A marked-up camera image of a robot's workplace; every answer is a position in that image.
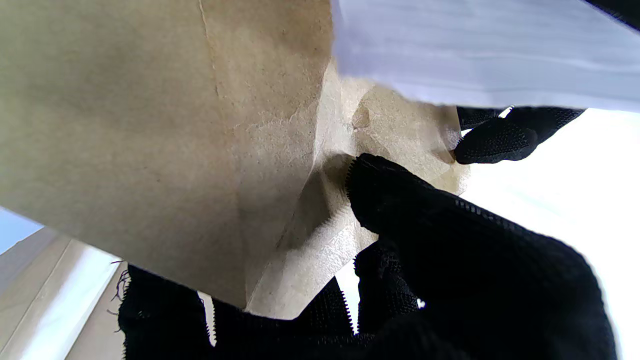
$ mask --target knit fabric glove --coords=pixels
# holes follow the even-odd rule
[[[462,130],[473,129],[455,148],[461,164],[522,160],[584,110],[565,108],[514,108],[505,118],[498,109],[458,107]]]
[[[598,281],[571,247],[379,156],[353,162],[347,190],[426,302],[389,321],[367,358],[616,359]]]

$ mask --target gloved finger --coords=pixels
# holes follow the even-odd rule
[[[506,118],[495,117],[471,130],[455,148],[461,164],[518,161],[584,110],[514,108]]]
[[[497,118],[504,109],[466,108],[458,106],[458,121],[461,130],[473,129],[476,126]]]
[[[389,320],[418,310],[417,297],[404,281],[400,259],[388,245],[377,241],[356,256],[361,334],[377,334]]]

